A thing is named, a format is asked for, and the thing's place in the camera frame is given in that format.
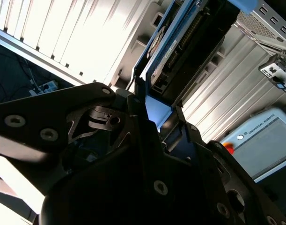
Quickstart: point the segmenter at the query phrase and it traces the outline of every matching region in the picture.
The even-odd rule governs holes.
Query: blue metal frame
[[[257,0],[229,0],[231,3],[240,8],[243,12],[249,13],[257,6]],[[152,55],[151,59],[145,65],[143,72],[139,75],[146,81],[146,108],[150,120],[154,121],[158,128],[166,121],[166,119],[172,113],[172,108],[169,105],[164,104],[158,99],[149,95],[149,90],[151,87],[151,76],[157,74],[162,70],[164,64],[167,62],[169,55],[176,48],[177,43],[181,40],[188,27],[191,25],[195,19],[197,13],[204,7],[208,0],[185,0],[179,11],[177,12],[173,22],[166,31],[164,37],[162,38],[157,50]],[[146,57],[147,52],[159,32],[159,30],[165,25],[168,17],[170,16],[170,11],[176,4],[176,0],[170,4],[166,13],[164,14],[161,22],[159,23],[156,31],[150,38],[144,52],[140,56],[136,65],[132,70],[132,79],[135,75],[135,68],[142,66],[142,60]]]

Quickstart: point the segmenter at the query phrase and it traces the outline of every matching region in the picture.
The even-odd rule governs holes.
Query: screw
[[[167,195],[168,193],[166,184],[160,180],[154,181],[154,190],[161,195]]]
[[[191,125],[192,130],[197,130],[197,128],[194,125]]]
[[[54,129],[45,128],[41,130],[40,136],[45,141],[54,142],[58,139],[59,134]]]
[[[9,115],[4,119],[4,122],[7,126],[12,128],[23,127],[26,123],[25,119],[19,115]]]
[[[277,225],[276,221],[272,217],[267,216],[266,219],[268,220],[269,225]]]
[[[218,202],[217,203],[217,209],[218,209],[219,213],[221,215],[223,215],[225,218],[227,218],[227,219],[230,218],[230,212],[224,204]]]
[[[106,89],[106,88],[102,88],[102,91],[105,93],[105,94],[110,94],[110,90]]]

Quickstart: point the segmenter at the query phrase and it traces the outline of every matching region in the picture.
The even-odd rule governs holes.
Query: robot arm
[[[145,83],[135,85],[136,95],[92,83],[0,104],[0,177],[36,207],[39,224],[286,224],[223,145],[205,144],[180,108],[160,137],[139,91]],[[111,150],[67,175],[66,146],[99,129],[111,132]]]

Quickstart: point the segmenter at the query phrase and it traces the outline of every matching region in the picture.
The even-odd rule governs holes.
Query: label
[[[167,53],[165,54],[165,58],[170,56],[170,53],[172,52],[172,49],[175,47],[175,45],[177,44],[177,41],[174,40],[172,45],[170,46],[170,48],[168,49]]]
[[[245,132],[244,135],[247,134],[252,134],[254,131],[256,131],[258,128],[260,128],[261,126],[263,126],[266,122],[269,122],[275,115],[272,114],[270,117],[268,117],[267,119],[265,119],[262,123],[259,123],[256,127],[254,127],[252,130],[250,130],[249,132]]]

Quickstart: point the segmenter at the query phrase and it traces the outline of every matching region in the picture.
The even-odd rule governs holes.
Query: electronic device
[[[258,0],[250,14],[239,13],[235,24],[269,54],[286,54],[286,0]]]
[[[134,77],[146,80],[146,107],[157,108],[151,119],[158,128],[202,74],[239,12],[227,0],[175,0],[167,9],[128,86]]]
[[[232,145],[233,157],[259,182],[286,166],[286,114],[278,108],[262,112],[221,142]]]
[[[273,55],[259,70],[272,84],[286,93],[286,61],[278,55]]]

